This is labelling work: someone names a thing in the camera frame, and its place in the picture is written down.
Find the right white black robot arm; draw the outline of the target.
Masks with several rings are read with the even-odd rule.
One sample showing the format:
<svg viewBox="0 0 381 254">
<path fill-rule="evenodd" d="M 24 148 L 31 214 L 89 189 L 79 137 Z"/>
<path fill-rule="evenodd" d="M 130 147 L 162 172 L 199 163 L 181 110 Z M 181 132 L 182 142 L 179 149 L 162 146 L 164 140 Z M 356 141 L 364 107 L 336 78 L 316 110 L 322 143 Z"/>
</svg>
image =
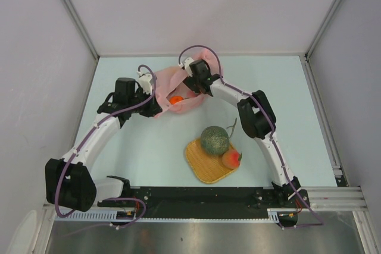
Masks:
<svg viewBox="0 0 381 254">
<path fill-rule="evenodd" d="M 237 107 L 242 129 L 260 147 L 270 167 L 274 199 L 281 207 L 294 201 L 307 206 L 307 196 L 301 194 L 301 184 L 283 158 L 276 134 L 276 117 L 261 90 L 249 93 L 213 74 L 206 61 L 186 58 L 179 67 L 187 72 L 184 84 L 192 91 L 220 98 Z"/>
</svg>

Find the woven bamboo tray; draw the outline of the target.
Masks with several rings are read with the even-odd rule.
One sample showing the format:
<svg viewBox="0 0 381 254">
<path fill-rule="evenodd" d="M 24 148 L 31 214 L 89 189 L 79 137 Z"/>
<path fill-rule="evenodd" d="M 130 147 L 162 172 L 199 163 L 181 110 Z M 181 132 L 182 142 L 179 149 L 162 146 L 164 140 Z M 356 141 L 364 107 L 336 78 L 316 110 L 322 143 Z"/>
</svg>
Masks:
<svg viewBox="0 0 381 254">
<path fill-rule="evenodd" d="M 229 150 L 235 149 L 230 143 Z M 211 156 L 203 151 L 200 139 L 190 142 L 185 149 L 185 157 L 196 177 L 203 183 L 213 184 L 227 177 L 231 170 L 222 163 L 222 156 Z"/>
</svg>

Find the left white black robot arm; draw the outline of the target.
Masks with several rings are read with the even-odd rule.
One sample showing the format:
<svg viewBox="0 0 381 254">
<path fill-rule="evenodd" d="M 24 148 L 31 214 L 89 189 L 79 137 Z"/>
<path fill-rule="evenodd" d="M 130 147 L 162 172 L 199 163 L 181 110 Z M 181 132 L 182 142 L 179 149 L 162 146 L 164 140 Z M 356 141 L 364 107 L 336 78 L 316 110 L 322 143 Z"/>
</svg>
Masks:
<svg viewBox="0 0 381 254">
<path fill-rule="evenodd" d="M 119 78 L 115 89 L 99 106 L 95 121 L 77 146 L 62 158 L 50 159 L 45 165 L 46 199 L 55 206 L 74 211 L 88 211 L 94 203 L 111 199 L 118 206 L 132 198 L 127 179 L 109 175 L 94 180 L 90 171 L 108 141 L 132 114 L 153 117 L 161 112 L 155 99 L 156 77 L 141 74 L 138 79 Z"/>
</svg>

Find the pink plastic bag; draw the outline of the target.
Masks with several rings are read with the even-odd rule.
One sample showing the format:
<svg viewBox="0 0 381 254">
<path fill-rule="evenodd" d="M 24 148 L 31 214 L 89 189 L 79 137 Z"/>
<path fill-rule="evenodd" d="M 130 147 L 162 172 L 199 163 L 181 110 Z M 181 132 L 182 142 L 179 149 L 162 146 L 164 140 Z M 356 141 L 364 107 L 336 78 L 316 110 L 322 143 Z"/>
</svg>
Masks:
<svg viewBox="0 0 381 254">
<path fill-rule="evenodd" d="M 208 97 L 208 95 L 195 93 L 185 86 L 183 80 L 188 74 L 180 67 L 172 66 L 156 71 L 155 76 L 157 78 L 155 98 L 163 111 L 155 115 L 154 118 L 159 118 L 165 112 L 186 113 L 200 106 L 204 99 Z M 172 105 L 169 102 L 172 96 L 182 96 L 184 100 Z"/>
</svg>

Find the fake peach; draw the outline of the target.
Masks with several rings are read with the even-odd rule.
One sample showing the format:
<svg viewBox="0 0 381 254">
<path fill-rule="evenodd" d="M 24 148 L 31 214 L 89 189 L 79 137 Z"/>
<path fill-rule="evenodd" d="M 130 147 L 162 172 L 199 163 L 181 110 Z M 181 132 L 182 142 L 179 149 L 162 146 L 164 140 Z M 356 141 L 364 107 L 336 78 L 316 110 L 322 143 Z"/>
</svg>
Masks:
<svg viewBox="0 0 381 254">
<path fill-rule="evenodd" d="M 242 154 L 235 149 L 228 150 L 222 156 L 222 163 L 225 167 L 231 170 L 239 168 L 241 164 Z"/>
</svg>

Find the fake green melon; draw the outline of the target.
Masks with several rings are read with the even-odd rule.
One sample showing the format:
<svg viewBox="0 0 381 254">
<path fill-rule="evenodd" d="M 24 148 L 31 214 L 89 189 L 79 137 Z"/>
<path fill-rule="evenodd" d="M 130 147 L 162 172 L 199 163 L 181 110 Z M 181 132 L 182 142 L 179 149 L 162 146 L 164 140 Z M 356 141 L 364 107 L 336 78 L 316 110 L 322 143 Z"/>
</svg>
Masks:
<svg viewBox="0 0 381 254">
<path fill-rule="evenodd" d="M 200 136 L 200 144 L 203 151 L 211 156 L 221 156 L 227 152 L 236 124 L 237 118 L 235 118 L 231 126 L 226 128 L 220 126 L 209 126 L 205 128 Z"/>
</svg>

